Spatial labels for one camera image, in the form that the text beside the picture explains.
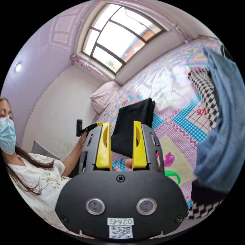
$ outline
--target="window frame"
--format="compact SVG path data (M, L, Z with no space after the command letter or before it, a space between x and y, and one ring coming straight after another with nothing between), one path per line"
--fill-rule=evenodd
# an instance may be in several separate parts
M96 20L96 18L98 17L98 15L99 15L100 13L102 13L102 10L103 10L107 5L111 5L111 4L113 4L113 3L108 3L108 4L106 4L106 5L100 10L100 12L99 12L99 13L96 15L96 17L93 19L92 24L94 23L94 21ZM145 43L145 45L148 44L149 42L151 42L153 39L155 39L155 38L158 37L159 35L161 35L162 33L167 32L168 30L165 29L165 28L164 28L162 25L160 25L159 23L157 23L155 20L153 20L151 17L147 16L146 14L144 14L144 13L142 13L142 12L139 12L139 11L137 11L137 10L135 10L135 9L132 9L132 8L129 8L129 7L120 5L120 4L114 4L114 5L120 6L120 8L118 8L118 10L116 10L116 11L111 15L111 17L107 20L107 22L104 24L104 26L103 26L103 28L102 28L101 30L92 27L92 24L90 25L90 27L88 28L88 30L87 30L87 32L86 32L86 36L85 36L85 39L84 39L84 43L83 43L82 48L81 48L81 53L84 54L85 56L87 56L88 58L90 58L90 59L96 61L97 63L99 63L100 65L102 65L105 69L107 69L108 71L112 72L112 73L116 76L116 75L120 72L120 70L127 64L127 62L129 62L129 61L134 57L135 54L134 54L132 57L130 57L130 58L128 59L127 62L125 62L125 61L124 61L123 59L121 59L119 56L117 56L117 55L114 54L112 51L110 51L109 49L107 49L106 47L102 46L101 44L99 44L99 43L97 42L98 39L99 39L99 37L100 37L100 34L101 34L102 31L104 30L104 28L105 28L105 26L107 25L108 22L114 23L114 24L116 24L116 25L118 25L118 26L124 28L125 30L129 31L130 33L132 33L133 35L135 35L139 40L143 41L143 42ZM148 21L150 21L152 24L154 24L156 27L158 27L158 28L161 29L161 30L160 30L157 34L155 34L154 36L152 36L151 38L149 38L149 39L146 41L143 37L141 37L140 35L138 35L138 34L135 33L134 31L132 31L131 29L129 29L129 28L127 28L126 26L124 26L124 25L122 25L122 24L120 24L120 23L118 23L118 22L116 22L116 21L113 21L113 20L111 19L111 18L112 18L112 17L113 17L113 16L114 16L114 15L115 15L121 8L122 8L122 7L124 7L124 8L127 9L127 10L130 10L130 11L132 11L132 12L135 12L135 13L141 15L142 17L146 18ZM99 35L98 35L98 37L96 38L96 41L95 41L94 46L93 46L93 48L92 48L91 54L88 55L87 53L85 53L85 52L83 51L83 48L84 48L84 46L86 45L85 40L86 40L86 38L87 38L88 33L89 33L90 30L95 30L95 31L99 32ZM93 54L94 54L94 50L95 50L96 47L102 49L103 51L105 51L105 52L107 52L109 55L111 55L113 58L115 58L116 60L118 60L118 61L122 64L121 67L115 72L115 71L113 71L112 69L110 69L108 66L106 66L105 64L103 64L101 61L99 61L98 59L94 58L94 57L93 57Z

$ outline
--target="ceiling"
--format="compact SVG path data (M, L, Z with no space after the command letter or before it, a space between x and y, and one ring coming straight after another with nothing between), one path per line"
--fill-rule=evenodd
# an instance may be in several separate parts
M78 28L93 3L94 0L81 3L52 18L31 36L14 59L1 97L10 101L19 145L37 100L50 83L71 66ZM19 72L15 71L16 63L21 63Z

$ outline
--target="label sticker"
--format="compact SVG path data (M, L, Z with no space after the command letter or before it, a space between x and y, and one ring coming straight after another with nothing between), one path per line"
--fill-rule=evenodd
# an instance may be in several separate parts
M130 239L133 238L132 226L134 225L133 218L118 219L107 218L109 226L109 238L113 239Z
M109 238L113 239L130 239L133 238L131 225L109 225Z
M118 219L118 218L107 218L107 225L134 225L133 218Z

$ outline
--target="pink curtain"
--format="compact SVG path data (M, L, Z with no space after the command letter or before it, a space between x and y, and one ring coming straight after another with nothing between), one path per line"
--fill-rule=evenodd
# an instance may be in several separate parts
M185 42L190 42L194 39L194 37L190 33L183 30L172 19L170 19L165 13L161 12L158 8L152 6L150 3L143 3L140 0L110 0L110 2L115 3L115 4L121 4L121 5L130 4L131 6L135 6L139 9L150 11L153 14L157 14L164 21L172 25L177 30L179 35L184 39Z
M112 80L107 75L105 75L103 72L101 72L97 67L93 66L88 61L78 57L76 54L71 55L71 60L72 60L72 63L76 62L77 64L79 64L80 66L85 68L87 71L94 74L95 76L97 76L99 79L103 81L109 82Z

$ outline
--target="pillow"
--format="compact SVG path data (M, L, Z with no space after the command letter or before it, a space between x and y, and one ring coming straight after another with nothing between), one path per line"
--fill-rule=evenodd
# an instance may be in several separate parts
M117 83L113 81L107 82L89 96L98 114L102 113L107 108L119 89L120 86Z

